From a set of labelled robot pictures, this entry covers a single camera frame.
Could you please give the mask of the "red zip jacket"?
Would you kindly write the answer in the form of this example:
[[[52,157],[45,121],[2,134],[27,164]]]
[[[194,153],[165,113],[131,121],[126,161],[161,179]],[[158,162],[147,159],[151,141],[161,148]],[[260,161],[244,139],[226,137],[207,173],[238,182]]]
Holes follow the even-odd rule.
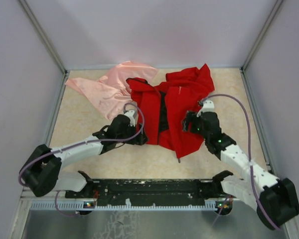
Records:
[[[128,78],[131,98],[143,112],[148,144],[175,152],[177,158],[196,152],[203,137],[183,131],[182,121],[188,111],[200,110],[198,102],[212,93],[214,83],[207,64],[167,73],[165,81],[152,86],[143,78]]]

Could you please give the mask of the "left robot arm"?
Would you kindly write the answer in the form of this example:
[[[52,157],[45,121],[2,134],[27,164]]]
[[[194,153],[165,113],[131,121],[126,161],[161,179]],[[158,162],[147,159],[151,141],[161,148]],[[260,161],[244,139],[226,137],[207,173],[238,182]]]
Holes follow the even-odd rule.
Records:
[[[64,172],[63,168],[107,153],[119,143],[144,145],[147,141],[143,124],[137,124],[129,113],[118,115],[110,125],[83,141],[55,148],[45,144],[37,146],[21,168],[18,180],[37,197],[51,191],[72,191],[87,198],[94,191],[92,179],[83,171]]]

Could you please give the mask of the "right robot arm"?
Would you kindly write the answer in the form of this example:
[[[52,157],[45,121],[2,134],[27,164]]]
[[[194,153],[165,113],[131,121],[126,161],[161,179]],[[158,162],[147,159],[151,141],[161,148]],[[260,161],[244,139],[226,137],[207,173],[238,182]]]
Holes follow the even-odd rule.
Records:
[[[235,140],[222,132],[217,113],[188,111],[182,126],[184,131],[203,136],[208,151],[241,176],[222,172],[223,179],[212,185],[216,196],[236,197],[252,208],[271,230],[299,215],[294,183],[288,178],[278,178],[250,159]]]

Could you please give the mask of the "pink satin cloth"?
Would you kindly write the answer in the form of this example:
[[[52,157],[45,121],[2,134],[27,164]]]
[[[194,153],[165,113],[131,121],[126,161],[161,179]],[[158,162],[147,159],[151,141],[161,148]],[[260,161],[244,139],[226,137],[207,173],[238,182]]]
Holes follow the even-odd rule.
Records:
[[[99,113],[107,120],[112,120],[124,107],[131,103],[131,89],[128,78],[142,78],[151,82],[158,69],[147,64],[126,61],[111,68],[98,80],[69,78],[65,85],[84,95]]]

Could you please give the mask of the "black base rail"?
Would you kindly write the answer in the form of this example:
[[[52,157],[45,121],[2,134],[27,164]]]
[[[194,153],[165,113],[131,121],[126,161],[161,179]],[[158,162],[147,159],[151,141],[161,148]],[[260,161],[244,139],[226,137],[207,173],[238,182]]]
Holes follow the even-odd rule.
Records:
[[[98,206],[204,206],[205,200],[224,197],[211,179],[95,179],[80,192],[66,191],[67,199],[90,198]]]

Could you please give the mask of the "aluminium frame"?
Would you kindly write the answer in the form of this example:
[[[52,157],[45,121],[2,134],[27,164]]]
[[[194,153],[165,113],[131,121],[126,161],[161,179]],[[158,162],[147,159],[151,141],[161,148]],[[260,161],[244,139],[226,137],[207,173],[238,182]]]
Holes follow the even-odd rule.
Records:
[[[242,151],[230,136],[223,133],[211,97],[198,102],[200,110],[188,111],[182,121],[182,131],[203,136],[208,151],[240,173],[236,177],[225,170],[208,180],[127,180],[91,179],[86,173],[62,174],[69,164],[98,156],[116,148],[118,143],[142,146],[148,142],[144,118],[139,106],[115,117],[84,141],[50,148],[39,145],[22,166],[18,182],[36,197],[51,192],[65,192],[67,199],[87,199],[77,208],[85,215],[95,209],[117,210],[203,210],[214,209],[219,215],[230,211],[230,199],[236,198],[253,209],[259,220],[270,230],[285,227],[290,238],[299,239],[299,200],[294,183],[265,170]]]

